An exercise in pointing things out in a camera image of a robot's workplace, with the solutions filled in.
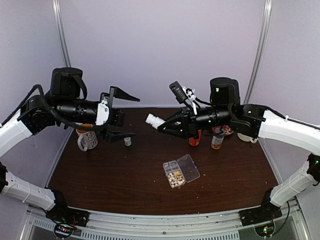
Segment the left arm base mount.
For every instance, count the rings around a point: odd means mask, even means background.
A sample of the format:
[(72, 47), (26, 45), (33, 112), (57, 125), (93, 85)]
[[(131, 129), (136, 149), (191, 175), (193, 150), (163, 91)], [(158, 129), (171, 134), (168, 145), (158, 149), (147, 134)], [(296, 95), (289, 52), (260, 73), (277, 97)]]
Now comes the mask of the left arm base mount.
[(68, 227), (86, 227), (90, 213), (86, 210), (71, 208), (61, 191), (50, 189), (54, 196), (54, 206), (45, 210), (46, 217), (54, 223), (66, 224)]

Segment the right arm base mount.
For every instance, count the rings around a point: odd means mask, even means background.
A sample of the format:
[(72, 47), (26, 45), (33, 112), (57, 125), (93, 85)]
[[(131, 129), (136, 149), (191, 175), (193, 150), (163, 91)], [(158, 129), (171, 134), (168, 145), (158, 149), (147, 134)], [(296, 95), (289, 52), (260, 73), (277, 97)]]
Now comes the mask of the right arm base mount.
[(239, 211), (242, 226), (255, 225), (255, 233), (263, 238), (276, 233), (274, 220), (283, 215), (281, 208), (271, 203), (271, 191), (270, 188), (264, 193), (260, 206)]

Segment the shorter small white bottle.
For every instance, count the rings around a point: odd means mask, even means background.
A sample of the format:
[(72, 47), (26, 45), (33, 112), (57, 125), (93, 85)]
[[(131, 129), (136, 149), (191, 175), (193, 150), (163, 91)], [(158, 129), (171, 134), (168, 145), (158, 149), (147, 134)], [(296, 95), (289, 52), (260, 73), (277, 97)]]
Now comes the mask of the shorter small white bottle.
[(148, 114), (145, 122), (149, 125), (151, 125), (153, 128), (157, 129), (159, 126), (161, 126), (165, 121), (161, 119), (160, 117), (157, 117), (151, 113)]

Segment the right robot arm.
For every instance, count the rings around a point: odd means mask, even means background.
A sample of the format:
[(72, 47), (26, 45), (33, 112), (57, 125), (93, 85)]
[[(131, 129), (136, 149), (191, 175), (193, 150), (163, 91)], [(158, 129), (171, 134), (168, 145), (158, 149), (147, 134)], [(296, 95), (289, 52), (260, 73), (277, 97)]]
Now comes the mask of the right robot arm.
[(229, 126), (248, 136), (271, 139), (310, 152), (307, 161), (283, 183), (266, 192), (266, 200), (256, 210), (259, 220), (268, 220), (292, 197), (320, 182), (320, 128), (317, 125), (284, 116), (259, 104), (241, 104), (239, 83), (228, 77), (210, 80), (210, 102), (206, 107), (186, 104), (157, 126), (160, 133), (189, 139), (199, 138), (199, 131)]

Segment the grey capped white orange bottle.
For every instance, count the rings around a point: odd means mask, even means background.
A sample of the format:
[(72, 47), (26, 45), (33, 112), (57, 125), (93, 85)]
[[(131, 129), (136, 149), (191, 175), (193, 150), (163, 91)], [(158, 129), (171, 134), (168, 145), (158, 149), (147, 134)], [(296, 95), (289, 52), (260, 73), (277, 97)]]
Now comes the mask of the grey capped white orange bottle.
[(211, 140), (211, 148), (214, 150), (219, 150), (222, 147), (223, 141), (225, 137), (225, 130), (222, 128), (220, 129), (215, 128), (213, 131), (213, 136)]

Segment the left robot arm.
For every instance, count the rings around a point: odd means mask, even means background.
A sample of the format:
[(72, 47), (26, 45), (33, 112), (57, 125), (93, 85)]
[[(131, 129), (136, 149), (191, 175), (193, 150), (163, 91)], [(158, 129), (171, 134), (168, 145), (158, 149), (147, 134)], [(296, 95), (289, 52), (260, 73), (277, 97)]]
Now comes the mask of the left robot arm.
[[(66, 128), (98, 132), (108, 143), (134, 136), (132, 132), (112, 131), (108, 128), (124, 125), (125, 114), (113, 107), (114, 99), (139, 102), (139, 98), (116, 86), (111, 86), (109, 92), (101, 93), (98, 101), (87, 100), (87, 95), (81, 69), (55, 68), (49, 91), (44, 92), (41, 85), (35, 84), (0, 125), (0, 155), (4, 156), (17, 144), (45, 128), (61, 124)], [(38, 187), (22, 180), (4, 165), (0, 166), (0, 193), (52, 212), (61, 222), (72, 218), (72, 211), (60, 191)]]

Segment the orange pill bottle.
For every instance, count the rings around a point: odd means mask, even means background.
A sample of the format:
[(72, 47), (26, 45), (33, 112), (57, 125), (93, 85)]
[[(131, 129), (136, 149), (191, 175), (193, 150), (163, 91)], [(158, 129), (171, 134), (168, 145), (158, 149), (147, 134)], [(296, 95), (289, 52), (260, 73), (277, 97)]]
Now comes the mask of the orange pill bottle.
[(192, 147), (197, 147), (200, 143), (201, 136), (202, 136), (202, 130), (198, 130), (198, 138), (194, 138), (194, 137), (189, 138), (188, 139), (189, 145)]

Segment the clear plastic pill organizer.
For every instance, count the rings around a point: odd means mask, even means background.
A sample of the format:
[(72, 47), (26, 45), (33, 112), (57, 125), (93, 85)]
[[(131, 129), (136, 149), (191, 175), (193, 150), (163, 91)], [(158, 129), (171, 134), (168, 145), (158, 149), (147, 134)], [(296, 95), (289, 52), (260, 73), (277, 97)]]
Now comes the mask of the clear plastic pill organizer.
[(162, 167), (164, 170), (164, 174), (167, 178), (167, 181), (168, 181), (169, 173), (174, 174), (174, 172), (176, 171), (180, 171), (182, 175), (182, 179), (176, 179), (176, 181), (182, 181), (182, 182), (185, 182), (185, 184), (193, 182), (194, 180), (197, 180), (201, 176), (195, 162), (193, 161), (192, 157), (189, 154), (186, 154), (178, 158), (177, 160), (164, 162), (162, 164)]

